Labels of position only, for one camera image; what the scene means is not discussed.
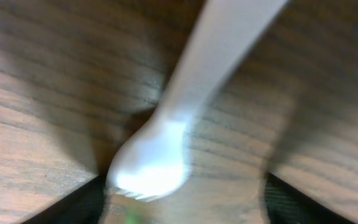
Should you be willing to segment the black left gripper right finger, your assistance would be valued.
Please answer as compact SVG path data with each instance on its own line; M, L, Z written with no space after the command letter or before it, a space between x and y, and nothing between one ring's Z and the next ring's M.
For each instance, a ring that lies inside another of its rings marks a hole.
M266 173L264 204L270 224L355 224Z

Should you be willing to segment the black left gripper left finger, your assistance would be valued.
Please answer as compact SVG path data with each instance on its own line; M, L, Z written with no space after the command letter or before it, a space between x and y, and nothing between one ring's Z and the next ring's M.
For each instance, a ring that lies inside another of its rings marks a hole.
M106 194L105 176L97 176L22 224L98 224Z

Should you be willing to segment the white plastic spoon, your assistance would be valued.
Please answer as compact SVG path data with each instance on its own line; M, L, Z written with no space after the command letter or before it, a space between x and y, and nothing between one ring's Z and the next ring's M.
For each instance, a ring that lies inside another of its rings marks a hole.
M190 173L186 132L284 8L286 0L206 1L150 119L114 156L106 188L151 201Z

